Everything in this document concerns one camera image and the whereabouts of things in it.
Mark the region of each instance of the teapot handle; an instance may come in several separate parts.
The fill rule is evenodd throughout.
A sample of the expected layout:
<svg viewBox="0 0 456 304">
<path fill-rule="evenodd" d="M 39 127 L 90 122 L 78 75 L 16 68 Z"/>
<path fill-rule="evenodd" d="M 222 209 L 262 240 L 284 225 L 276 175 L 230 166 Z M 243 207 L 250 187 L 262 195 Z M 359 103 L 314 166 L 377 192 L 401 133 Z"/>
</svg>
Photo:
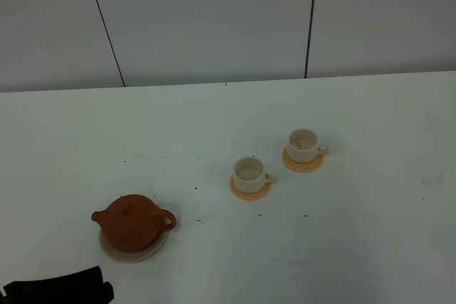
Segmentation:
<svg viewBox="0 0 456 304">
<path fill-rule="evenodd" d="M 160 224 L 160 227 L 159 227 L 159 230 L 160 231 L 170 231 L 171 229 L 173 229 L 174 227 L 176 227 L 176 224 L 177 224 L 177 219 L 176 219 L 176 216 L 174 216 L 173 214 L 171 214 L 168 210 L 163 210 L 163 209 L 158 209 L 158 210 L 154 210 L 153 216 L 164 216 L 166 217 L 168 220 L 171 221 L 170 224 L 164 224 L 164 223 L 161 223 Z"/>
</svg>

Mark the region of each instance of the white wall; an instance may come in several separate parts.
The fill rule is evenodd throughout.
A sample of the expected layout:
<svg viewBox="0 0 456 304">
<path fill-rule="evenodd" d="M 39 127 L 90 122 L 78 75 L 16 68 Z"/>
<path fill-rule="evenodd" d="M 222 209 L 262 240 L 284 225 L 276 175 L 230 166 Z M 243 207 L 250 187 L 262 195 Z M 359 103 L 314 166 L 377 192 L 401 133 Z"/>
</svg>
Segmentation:
<svg viewBox="0 0 456 304">
<path fill-rule="evenodd" d="M 454 69 L 455 0 L 316 0 L 308 77 Z"/>
<path fill-rule="evenodd" d="M 99 0 L 126 85 L 304 76 L 311 0 Z"/>
<path fill-rule="evenodd" d="M 0 4 L 0 91 L 122 85 L 95 0 Z"/>
</svg>

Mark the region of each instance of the cup handle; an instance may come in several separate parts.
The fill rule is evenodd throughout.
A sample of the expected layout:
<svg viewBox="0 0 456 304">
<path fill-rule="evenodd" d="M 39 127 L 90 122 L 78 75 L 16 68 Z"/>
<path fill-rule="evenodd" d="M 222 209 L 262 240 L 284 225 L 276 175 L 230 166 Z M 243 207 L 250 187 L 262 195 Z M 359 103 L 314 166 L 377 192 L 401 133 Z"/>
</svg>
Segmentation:
<svg viewBox="0 0 456 304">
<path fill-rule="evenodd" d="M 273 174 L 266 174 L 266 183 L 276 184 L 278 180 Z"/>
<path fill-rule="evenodd" d="M 329 154 L 329 146 L 328 145 L 319 145 L 317 154 L 322 156 L 327 156 Z"/>
<path fill-rule="evenodd" d="M 176 224 L 177 224 L 176 216 L 171 214 L 168 210 L 163 210 L 163 209 L 155 210 L 154 213 L 153 213 L 153 216 L 164 216 L 168 220 L 171 221 L 170 224 L 161 223 L 160 227 L 159 227 L 160 231 L 170 231 L 171 229 L 176 227 Z"/>
</svg>

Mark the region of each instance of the teapot spout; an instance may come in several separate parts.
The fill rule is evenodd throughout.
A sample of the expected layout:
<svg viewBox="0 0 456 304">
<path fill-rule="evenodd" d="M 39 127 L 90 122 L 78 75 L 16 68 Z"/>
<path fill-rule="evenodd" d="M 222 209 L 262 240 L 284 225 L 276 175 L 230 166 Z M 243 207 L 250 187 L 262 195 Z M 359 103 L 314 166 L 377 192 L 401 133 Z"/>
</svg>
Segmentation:
<svg viewBox="0 0 456 304">
<path fill-rule="evenodd" d="M 102 216 L 102 211 L 94 211 L 92 214 L 92 221 L 95 221 L 97 224 L 101 225 L 101 216 Z"/>
</svg>

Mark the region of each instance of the black object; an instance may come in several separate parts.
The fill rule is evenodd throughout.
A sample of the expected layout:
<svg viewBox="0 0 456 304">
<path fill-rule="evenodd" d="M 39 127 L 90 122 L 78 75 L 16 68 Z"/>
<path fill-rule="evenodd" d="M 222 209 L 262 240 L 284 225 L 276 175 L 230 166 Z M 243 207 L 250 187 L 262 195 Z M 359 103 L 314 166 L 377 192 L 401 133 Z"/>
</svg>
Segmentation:
<svg viewBox="0 0 456 304">
<path fill-rule="evenodd" d="M 0 303 L 8 304 L 107 304 L 114 298 L 113 288 L 109 283 L 103 284 L 103 275 L 98 266 L 42 281 L 14 281 L 4 286 L 4 290 L 6 297 L 0 295 Z M 83 298 L 83 301 L 75 301 L 79 298 Z"/>
</svg>

